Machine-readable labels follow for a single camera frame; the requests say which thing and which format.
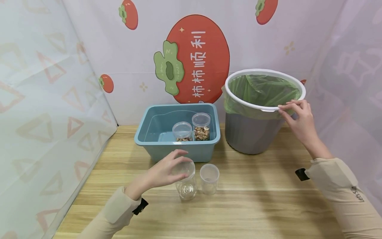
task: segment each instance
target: nuts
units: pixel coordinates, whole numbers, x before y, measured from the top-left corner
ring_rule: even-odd
[[[208,127],[195,127],[194,134],[196,141],[210,140],[210,129]]]
[[[182,141],[192,141],[192,137],[186,137],[186,138],[177,138],[177,142],[182,142]]]

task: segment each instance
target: gray trash can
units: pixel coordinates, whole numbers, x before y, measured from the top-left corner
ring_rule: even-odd
[[[277,105],[304,99],[306,94],[296,78],[266,69],[233,73],[223,91],[225,138],[233,149],[246,154],[262,153],[272,143],[284,123]]]

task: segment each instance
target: backdrop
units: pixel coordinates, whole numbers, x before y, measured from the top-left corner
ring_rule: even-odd
[[[138,124],[150,105],[198,102],[224,122],[221,87],[238,70],[306,79],[344,1],[64,3],[118,123]]]
[[[347,1],[306,88],[317,130],[382,215],[382,2]]]
[[[50,238],[116,122],[61,1],[0,22],[0,238]]]

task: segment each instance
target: clear plastic jar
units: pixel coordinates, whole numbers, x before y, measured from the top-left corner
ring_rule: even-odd
[[[192,141],[192,126],[185,122],[176,123],[172,127],[172,133],[174,134],[177,142]]]
[[[180,199],[182,201],[190,201],[195,197],[197,191],[194,162],[179,163],[172,170],[173,175],[184,173],[189,176],[179,182],[176,182],[175,186]]]
[[[196,113],[192,117],[196,141],[210,140],[211,117],[206,113]]]
[[[200,169],[202,179],[202,192],[207,195],[216,193],[217,182],[219,180],[219,169],[213,164],[205,164]]]

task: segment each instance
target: green garbage bag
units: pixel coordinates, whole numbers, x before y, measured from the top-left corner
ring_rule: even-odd
[[[256,109],[256,106],[277,107],[301,97],[300,90],[293,83],[269,75],[241,75],[229,81],[228,88],[237,98],[255,106],[241,104],[223,87],[225,111],[260,120],[280,119],[281,115],[277,111]]]

